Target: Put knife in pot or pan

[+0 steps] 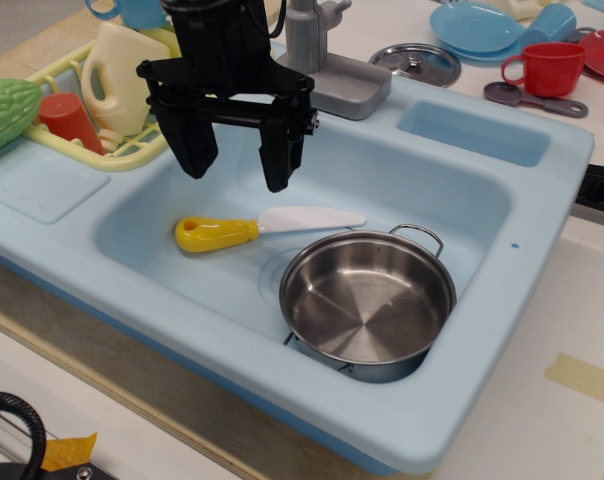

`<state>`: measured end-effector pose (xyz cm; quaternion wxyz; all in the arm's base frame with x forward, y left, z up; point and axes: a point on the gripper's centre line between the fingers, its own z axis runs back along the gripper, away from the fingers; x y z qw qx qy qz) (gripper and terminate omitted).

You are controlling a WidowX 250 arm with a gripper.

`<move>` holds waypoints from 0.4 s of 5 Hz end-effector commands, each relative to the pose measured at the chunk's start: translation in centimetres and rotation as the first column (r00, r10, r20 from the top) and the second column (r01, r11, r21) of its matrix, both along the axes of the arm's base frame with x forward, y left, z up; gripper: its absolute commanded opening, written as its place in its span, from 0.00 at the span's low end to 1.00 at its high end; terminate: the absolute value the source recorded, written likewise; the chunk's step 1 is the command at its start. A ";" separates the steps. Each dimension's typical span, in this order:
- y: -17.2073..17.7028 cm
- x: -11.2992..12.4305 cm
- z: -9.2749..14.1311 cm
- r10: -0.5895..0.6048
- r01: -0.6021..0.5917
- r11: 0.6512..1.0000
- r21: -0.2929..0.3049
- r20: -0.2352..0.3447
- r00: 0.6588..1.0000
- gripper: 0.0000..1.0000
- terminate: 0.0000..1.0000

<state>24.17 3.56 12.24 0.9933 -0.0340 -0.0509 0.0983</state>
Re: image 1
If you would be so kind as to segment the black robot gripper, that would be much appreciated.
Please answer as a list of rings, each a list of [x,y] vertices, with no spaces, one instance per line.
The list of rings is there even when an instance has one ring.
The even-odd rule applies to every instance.
[[[315,132],[313,80],[277,63],[261,1],[164,1],[180,57],[143,61],[147,100],[182,170],[202,178],[218,155],[212,124],[258,128],[267,188],[288,186]]]

